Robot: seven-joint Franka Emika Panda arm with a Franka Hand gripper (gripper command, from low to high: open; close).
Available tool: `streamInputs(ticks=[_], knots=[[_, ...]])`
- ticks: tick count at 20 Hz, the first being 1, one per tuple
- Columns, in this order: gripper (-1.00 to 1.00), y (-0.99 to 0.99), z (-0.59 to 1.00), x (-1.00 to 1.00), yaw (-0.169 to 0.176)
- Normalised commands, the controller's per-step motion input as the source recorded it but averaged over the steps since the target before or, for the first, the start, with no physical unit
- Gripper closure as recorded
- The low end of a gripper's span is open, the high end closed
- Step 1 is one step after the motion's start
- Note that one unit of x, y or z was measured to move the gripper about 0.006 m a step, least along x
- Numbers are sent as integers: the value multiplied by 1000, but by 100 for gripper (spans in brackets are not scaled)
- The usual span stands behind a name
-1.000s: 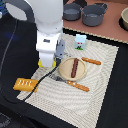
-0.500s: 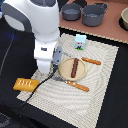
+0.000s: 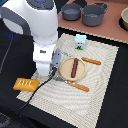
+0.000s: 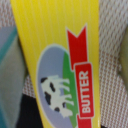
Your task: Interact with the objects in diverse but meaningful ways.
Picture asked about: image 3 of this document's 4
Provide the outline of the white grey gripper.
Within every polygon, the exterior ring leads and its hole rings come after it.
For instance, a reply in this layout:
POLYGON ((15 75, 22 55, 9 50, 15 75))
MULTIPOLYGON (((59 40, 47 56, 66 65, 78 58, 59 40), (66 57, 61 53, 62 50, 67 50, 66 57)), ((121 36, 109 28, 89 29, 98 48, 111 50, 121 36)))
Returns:
POLYGON ((61 50, 55 44, 39 45, 34 44, 33 61, 41 76, 48 76, 50 70, 58 68, 61 60, 61 50))

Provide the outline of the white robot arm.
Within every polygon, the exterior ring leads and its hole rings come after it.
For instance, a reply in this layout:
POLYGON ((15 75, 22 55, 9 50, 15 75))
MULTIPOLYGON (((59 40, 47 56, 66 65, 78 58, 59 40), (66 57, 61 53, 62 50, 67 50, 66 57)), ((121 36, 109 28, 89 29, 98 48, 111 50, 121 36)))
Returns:
POLYGON ((33 61, 38 73, 48 76, 58 39, 54 0, 8 0, 1 7, 1 17, 12 32, 33 37, 33 61))

